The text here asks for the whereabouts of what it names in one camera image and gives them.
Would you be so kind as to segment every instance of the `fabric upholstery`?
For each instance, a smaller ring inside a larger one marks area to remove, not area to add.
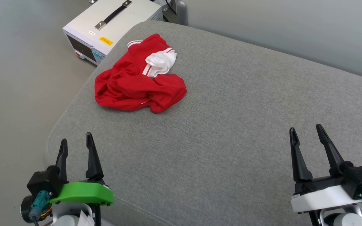
[[[98,106],[94,81],[127,50],[158,33],[177,50],[170,70],[188,93],[160,114]],[[303,226],[294,214],[289,129],[308,169],[329,165],[321,123],[345,160],[362,165],[362,77],[181,25],[143,22],[116,44],[63,113],[47,145],[54,164],[69,143],[68,179],[85,178],[86,132],[95,139],[115,204],[102,216],[116,226]]]

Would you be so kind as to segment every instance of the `gray floor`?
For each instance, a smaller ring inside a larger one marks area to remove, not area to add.
[[[0,226],[28,225],[19,216],[26,184],[45,169],[49,132],[95,69],[74,55],[62,33],[89,6],[0,0]]]

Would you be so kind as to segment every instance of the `yellow label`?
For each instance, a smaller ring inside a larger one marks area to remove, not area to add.
[[[104,43],[106,43],[107,45],[112,45],[112,41],[110,41],[108,38],[106,38],[106,37],[104,37],[104,36],[102,36],[101,38],[100,38],[100,40],[102,40]]]

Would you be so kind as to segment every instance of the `sofa seam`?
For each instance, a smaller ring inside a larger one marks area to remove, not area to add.
[[[135,204],[132,204],[132,203],[128,202],[128,201],[125,200],[125,199],[121,199],[121,198],[118,197],[118,196],[117,196],[116,198],[117,198],[117,199],[120,199],[120,200],[122,200],[122,201],[124,201],[124,202],[127,202],[127,203],[129,203],[130,205],[135,206],[136,208],[142,209],[143,211],[150,213],[151,215],[159,218],[160,220],[163,220],[163,221],[165,221],[165,222],[167,222],[167,223],[169,223],[169,224],[171,224],[171,225],[173,225],[173,226],[176,226],[175,224],[173,224],[173,223],[171,223],[171,222],[169,222],[169,221],[167,221],[167,220],[164,220],[163,218],[161,218],[161,217],[159,217],[159,216],[157,216],[157,215],[155,215],[155,214],[153,214],[153,213],[151,213],[151,212],[149,212],[149,211],[147,211],[147,210],[145,210],[145,209],[143,209],[143,208],[141,208],[141,207],[139,207],[139,206],[137,206],[137,205],[135,205]],[[156,221],[158,221],[158,222],[166,225],[165,223],[163,223],[163,222],[161,222],[161,221],[159,221],[159,220],[157,220],[157,219],[154,219],[154,220],[156,220]]]

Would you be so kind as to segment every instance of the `cable connector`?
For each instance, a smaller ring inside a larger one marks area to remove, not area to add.
[[[30,219],[39,220],[41,216],[41,212],[43,211],[44,207],[48,204],[50,200],[50,194],[47,191],[40,191],[36,199],[34,200],[33,204],[31,205],[31,211],[29,213]]]

